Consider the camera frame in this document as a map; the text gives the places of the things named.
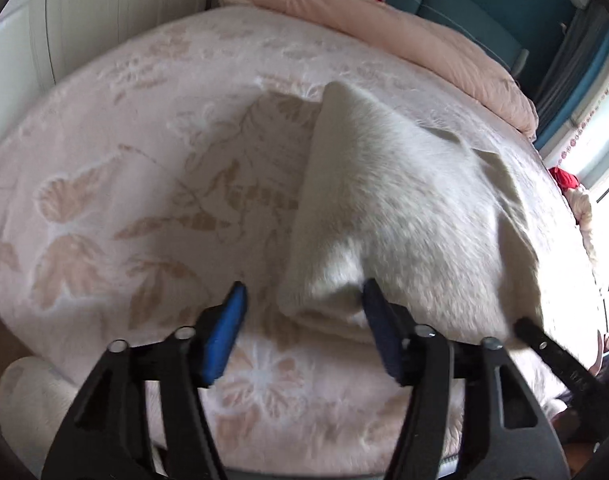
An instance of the teal wall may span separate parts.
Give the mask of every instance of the teal wall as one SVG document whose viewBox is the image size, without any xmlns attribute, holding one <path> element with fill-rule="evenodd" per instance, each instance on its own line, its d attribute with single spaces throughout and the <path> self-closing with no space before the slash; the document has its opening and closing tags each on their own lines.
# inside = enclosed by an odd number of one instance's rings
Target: teal wall
<svg viewBox="0 0 609 480">
<path fill-rule="evenodd" d="M 575 7 L 569 0 L 472 0 L 530 51 L 520 76 L 532 96 L 563 42 L 560 23 L 569 25 Z"/>
</svg>

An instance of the pink bedspread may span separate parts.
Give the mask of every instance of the pink bedspread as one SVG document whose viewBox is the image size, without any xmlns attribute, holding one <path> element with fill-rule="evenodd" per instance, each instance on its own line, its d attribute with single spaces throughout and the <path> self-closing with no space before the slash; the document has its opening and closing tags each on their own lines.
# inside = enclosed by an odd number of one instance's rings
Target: pink bedspread
<svg viewBox="0 0 609 480">
<path fill-rule="evenodd" d="M 322 90 L 334 80 L 502 153 L 549 284 L 543 324 L 591 364 L 600 298 L 575 220 L 530 142 L 428 70 L 251 7 L 121 45 L 60 83 L 0 144 L 4 322 L 79 384 L 113 339 L 160 340 L 242 280 L 248 319 L 225 376 L 203 394 L 225 465 L 384 471 L 408 391 L 373 346 L 302 328 L 275 303 Z M 440 287 L 427 283 L 426 294 Z M 520 365 L 538 399 L 558 394 L 529 359 Z M 155 412 L 153 423 L 161 441 Z M 460 424 L 454 409 L 446 453 Z"/>
<path fill-rule="evenodd" d="M 319 23 L 435 72 L 534 140 L 533 103 L 509 73 L 459 32 L 377 0 L 222 0 Z"/>
</svg>

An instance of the bolt head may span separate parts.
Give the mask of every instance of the bolt head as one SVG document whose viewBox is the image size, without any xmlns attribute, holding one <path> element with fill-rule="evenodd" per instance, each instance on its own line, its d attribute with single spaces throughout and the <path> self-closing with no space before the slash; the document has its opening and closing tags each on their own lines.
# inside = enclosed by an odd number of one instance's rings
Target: bolt head
<svg viewBox="0 0 609 480">
<path fill-rule="evenodd" d="M 180 340 L 191 339 L 195 335 L 196 329 L 192 326 L 181 326 L 174 333 L 175 338 Z"/>
<path fill-rule="evenodd" d="M 119 354 L 120 352 L 124 352 L 127 348 L 129 348 L 129 343 L 127 343 L 124 339 L 116 339 L 115 341 L 109 343 L 107 347 L 112 354 Z"/>
<path fill-rule="evenodd" d="M 500 350 L 502 348 L 502 343 L 494 337 L 485 337 L 482 345 L 488 350 Z"/>
<path fill-rule="evenodd" d="M 434 337 L 436 331 L 429 325 L 416 325 L 415 333 L 418 337 Z"/>
</svg>

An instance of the blue gripper pad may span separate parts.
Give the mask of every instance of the blue gripper pad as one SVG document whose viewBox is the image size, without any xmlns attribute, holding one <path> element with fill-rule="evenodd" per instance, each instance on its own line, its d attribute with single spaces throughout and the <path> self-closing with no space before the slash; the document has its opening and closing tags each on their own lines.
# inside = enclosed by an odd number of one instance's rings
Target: blue gripper pad
<svg viewBox="0 0 609 480">
<path fill-rule="evenodd" d="M 247 287 L 241 282 L 235 282 L 224 303 L 217 308 L 220 310 L 220 316 L 204 343 L 201 377 L 207 386 L 222 377 L 229 361 L 233 344 L 247 313 Z"/>
<path fill-rule="evenodd" d="M 407 335 L 393 307 L 383 295 L 376 280 L 371 278 L 365 282 L 362 290 L 362 308 L 376 340 L 376 348 L 385 370 L 400 383 L 405 375 L 403 339 Z"/>
</svg>

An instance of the folded towel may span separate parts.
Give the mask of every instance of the folded towel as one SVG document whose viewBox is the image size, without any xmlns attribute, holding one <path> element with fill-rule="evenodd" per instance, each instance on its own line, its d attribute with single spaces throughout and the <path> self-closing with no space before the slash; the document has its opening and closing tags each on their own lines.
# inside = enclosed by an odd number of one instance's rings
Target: folded towel
<svg viewBox="0 0 609 480">
<path fill-rule="evenodd" d="M 331 83 L 315 125 L 278 293 L 281 311 L 361 341 L 365 279 L 448 338 L 512 340 L 542 324 L 523 203 L 497 153 L 422 128 L 353 86 Z"/>
</svg>

